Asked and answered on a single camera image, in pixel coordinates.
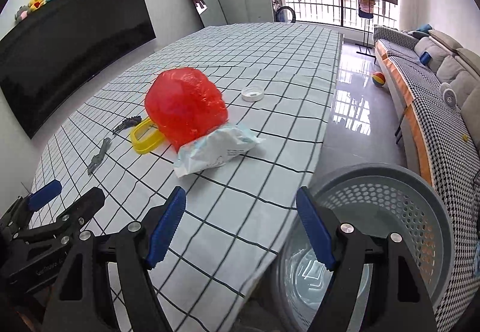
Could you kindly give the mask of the red plastic bag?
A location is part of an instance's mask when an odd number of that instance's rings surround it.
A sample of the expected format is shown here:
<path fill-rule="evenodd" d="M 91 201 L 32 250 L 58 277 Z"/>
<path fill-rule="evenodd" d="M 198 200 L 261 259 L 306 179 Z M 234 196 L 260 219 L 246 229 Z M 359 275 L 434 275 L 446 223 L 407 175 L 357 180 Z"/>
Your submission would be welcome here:
<path fill-rule="evenodd" d="M 222 97 L 196 68 L 173 68 L 154 80 L 144 100 L 146 113 L 175 150 L 228 121 Z"/>

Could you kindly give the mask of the yellow plush toy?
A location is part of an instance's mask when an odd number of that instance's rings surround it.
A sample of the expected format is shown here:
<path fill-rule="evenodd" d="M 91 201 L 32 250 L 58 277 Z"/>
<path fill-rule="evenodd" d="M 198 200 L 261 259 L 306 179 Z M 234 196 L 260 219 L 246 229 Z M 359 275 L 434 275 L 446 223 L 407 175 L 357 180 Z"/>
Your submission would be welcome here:
<path fill-rule="evenodd" d="M 28 7 L 30 12 L 38 10 L 41 6 L 45 4 L 45 0 L 30 0 L 28 2 Z"/>

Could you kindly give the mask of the white round cap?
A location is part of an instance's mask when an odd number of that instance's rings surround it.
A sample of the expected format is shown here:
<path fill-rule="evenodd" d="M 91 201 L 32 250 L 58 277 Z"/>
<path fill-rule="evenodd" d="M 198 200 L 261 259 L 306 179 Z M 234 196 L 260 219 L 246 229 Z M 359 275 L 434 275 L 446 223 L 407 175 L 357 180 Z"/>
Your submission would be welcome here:
<path fill-rule="evenodd" d="M 241 90 L 241 97 L 246 102 L 258 102 L 264 99 L 264 90 L 259 86 L 247 86 Z"/>

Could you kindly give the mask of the grey pink plush toy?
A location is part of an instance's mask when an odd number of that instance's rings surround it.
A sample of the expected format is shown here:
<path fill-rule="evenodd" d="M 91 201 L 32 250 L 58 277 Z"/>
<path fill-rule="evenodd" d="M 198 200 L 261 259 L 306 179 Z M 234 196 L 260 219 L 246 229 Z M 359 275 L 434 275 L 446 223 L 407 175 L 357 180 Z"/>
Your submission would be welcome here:
<path fill-rule="evenodd" d="M 17 25 L 21 21 L 23 21 L 30 13 L 30 7 L 29 6 L 21 6 L 19 10 L 15 14 L 15 24 Z"/>

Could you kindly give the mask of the colourful toy ball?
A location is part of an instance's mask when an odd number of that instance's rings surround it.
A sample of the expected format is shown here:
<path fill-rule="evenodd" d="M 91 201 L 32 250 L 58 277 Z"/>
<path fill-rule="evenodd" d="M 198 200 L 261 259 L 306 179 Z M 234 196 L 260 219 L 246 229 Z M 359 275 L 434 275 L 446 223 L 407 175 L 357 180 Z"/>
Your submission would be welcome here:
<path fill-rule="evenodd" d="M 383 87 L 385 85 L 386 78 L 382 72 L 374 72 L 371 79 L 373 84 L 377 87 Z"/>

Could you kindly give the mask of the black hoop by cabinet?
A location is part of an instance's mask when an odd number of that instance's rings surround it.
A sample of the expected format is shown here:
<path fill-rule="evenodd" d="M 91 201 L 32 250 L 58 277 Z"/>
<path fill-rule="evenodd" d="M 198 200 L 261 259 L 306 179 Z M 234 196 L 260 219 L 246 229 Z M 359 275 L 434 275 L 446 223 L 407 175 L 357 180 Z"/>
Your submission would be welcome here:
<path fill-rule="evenodd" d="M 295 23 L 295 10 L 289 6 L 281 6 L 275 12 L 275 21 L 281 23 Z"/>

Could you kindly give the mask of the grey perforated laundry basket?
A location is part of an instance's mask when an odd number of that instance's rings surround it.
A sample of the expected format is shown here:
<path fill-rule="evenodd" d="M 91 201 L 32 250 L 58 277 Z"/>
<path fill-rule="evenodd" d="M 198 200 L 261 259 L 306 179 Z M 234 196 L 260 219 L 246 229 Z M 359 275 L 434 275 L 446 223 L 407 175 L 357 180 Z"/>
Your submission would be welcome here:
<path fill-rule="evenodd" d="M 454 247 L 451 220 L 433 188 L 414 172 L 388 164 L 358 164 L 327 174 L 309 189 L 314 202 L 329 208 L 363 234 L 401 236 L 411 252 L 435 313 L 451 276 Z M 354 313 L 345 331 L 362 331 L 373 272 L 365 264 Z M 296 216 L 274 268 L 273 298 L 289 331 L 311 331 L 332 278 L 317 260 Z"/>

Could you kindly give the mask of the black clothes drying stand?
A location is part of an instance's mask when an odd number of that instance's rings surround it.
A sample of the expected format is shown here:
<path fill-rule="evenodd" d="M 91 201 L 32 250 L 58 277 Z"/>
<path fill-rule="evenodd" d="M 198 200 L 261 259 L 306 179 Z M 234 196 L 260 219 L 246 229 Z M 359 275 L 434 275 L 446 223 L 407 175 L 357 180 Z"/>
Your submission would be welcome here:
<path fill-rule="evenodd" d="M 357 53 L 361 56 L 367 56 L 375 58 L 372 53 L 373 46 L 369 42 L 370 36 L 370 24 L 374 18 L 374 8 L 377 0 L 357 0 L 358 16 L 363 20 L 363 34 L 361 44 L 358 45 L 359 50 Z"/>

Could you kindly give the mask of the light blue baby wipes pack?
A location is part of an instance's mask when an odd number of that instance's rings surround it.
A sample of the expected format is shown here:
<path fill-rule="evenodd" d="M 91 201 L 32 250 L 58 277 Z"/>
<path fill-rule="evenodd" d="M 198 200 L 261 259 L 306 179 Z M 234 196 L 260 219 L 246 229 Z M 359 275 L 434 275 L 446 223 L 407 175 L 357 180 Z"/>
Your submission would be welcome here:
<path fill-rule="evenodd" d="M 264 142 L 242 125 L 225 123 L 209 134 L 180 147 L 173 171 L 185 177 L 205 169 L 217 168 Z"/>

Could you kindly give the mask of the grey low cabinet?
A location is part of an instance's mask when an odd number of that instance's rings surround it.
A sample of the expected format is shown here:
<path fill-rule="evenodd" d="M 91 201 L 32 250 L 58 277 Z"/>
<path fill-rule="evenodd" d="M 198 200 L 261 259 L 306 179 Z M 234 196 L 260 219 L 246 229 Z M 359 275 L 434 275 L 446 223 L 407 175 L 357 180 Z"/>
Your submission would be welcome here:
<path fill-rule="evenodd" d="M 245 0 L 249 23 L 274 22 L 272 0 Z"/>

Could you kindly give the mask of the blue cylinder on sofa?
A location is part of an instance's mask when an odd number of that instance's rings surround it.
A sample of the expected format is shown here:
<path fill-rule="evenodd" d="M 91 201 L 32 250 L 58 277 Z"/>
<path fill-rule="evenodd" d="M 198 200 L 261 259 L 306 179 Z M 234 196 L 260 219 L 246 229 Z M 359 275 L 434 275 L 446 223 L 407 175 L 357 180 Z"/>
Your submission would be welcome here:
<path fill-rule="evenodd" d="M 432 56 L 429 52 L 423 52 L 421 55 L 420 55 L 420 62 L 423 64 L 423 65 L 428 65 L 432 60 Z"/>

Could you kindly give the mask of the white black-grid tablecloth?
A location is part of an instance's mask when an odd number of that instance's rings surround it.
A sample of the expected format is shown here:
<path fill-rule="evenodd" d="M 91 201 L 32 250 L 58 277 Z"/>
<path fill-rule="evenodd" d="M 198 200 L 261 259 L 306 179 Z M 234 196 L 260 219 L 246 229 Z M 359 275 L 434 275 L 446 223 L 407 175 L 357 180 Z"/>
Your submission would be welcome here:
<path fill-rule="evenodd" d="M 59 197 L 32 226 L 52 222 L 90 188 L 106 200 L 86 227 L 115 233 L 162 205 L 174 187 L 187 205 L 165 259 L 150 273 L 175 331 L 227 331 L 294 222 L 295 193 L 309 183 L 334 100 L 343 36 L 310 24 L 236 24 L 202 29 L 124 71 L 73 111 L 41 153 L 32 188 L 61 182 Z M 87 167 L 104 138 L 130 116 L 170 68 L 202 71 L 222 93 L 229 120 L 264 142 L 225 165 L 177 177 L 167 143 L 134 152 L 128 133 L 112 138 L 92 176 Z M 259 86 L 264 99 L 246 102 Z"/>

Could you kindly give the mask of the dark grey wrapper scrap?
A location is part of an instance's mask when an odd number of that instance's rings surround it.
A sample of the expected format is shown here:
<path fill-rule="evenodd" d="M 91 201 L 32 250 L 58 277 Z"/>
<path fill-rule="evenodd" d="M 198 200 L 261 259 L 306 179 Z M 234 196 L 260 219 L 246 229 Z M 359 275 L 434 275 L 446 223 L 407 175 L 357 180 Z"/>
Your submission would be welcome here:
<path fill-rule="evenodd" d="M 137 125 L 139 125 L 142 122 L 142 117 L 141 116 L 131 116 L 127 117 L 126 119 L 123 119 L 120 124 L 114 127 L 112 130 L 113 134 L 119 134 L 123 130 L 128 130 L 130 128 L 133 128 Z"/>

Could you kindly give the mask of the black flat television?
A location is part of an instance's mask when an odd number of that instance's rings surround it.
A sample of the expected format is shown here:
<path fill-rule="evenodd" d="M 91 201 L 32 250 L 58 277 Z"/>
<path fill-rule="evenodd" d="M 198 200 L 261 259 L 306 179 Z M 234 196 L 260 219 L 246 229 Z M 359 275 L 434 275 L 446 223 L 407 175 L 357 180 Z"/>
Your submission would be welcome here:
<path fill-rule="evenodd" d="M 145 0 L 52 0 L 1 40 L 1 91 L 33 137 L 79 87 L 153 39 Z"/>

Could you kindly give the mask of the small white fan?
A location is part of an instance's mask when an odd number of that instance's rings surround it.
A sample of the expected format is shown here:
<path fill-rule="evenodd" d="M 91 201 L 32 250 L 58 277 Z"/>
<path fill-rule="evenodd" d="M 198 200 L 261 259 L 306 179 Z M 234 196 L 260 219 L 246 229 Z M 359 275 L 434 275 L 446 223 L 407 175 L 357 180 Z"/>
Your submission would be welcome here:
<path fill-rule="evenodd" d="M 456 92 L 449 83 L 441 83 L 439 93 L 448 107 L 455 108 L 457 105 Z"/>

